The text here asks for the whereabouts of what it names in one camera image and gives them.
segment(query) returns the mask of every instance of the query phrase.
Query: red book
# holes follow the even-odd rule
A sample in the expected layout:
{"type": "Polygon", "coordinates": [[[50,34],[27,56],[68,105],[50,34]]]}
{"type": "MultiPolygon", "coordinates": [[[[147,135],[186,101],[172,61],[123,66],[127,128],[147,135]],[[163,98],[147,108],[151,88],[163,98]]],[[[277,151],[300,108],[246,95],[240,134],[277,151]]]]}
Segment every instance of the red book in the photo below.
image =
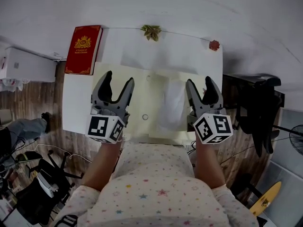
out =
{"type": "Polygon", "coordinates": [[[93,74],[101,35],[100,25],[75,28],[67,55],[65,73],[93,74]]]}

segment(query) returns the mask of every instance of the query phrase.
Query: white table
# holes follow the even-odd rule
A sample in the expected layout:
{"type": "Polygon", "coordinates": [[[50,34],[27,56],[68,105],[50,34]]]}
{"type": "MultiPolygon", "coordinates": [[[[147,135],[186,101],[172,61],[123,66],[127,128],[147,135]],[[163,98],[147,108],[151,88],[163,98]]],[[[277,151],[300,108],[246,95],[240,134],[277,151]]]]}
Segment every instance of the white table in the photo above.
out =
{"type": "MultiPolygon", "coordinates": [[[[143,69],[170,69],[210,76],[222,88],[222,46],[216,52],[199,38],[161,32],[159,41],[147,41],[139,29],[104,29],[97,62],[143,69]]],[[[62,127],[85,134],[93,76],[65,74],[62,127]]]]}

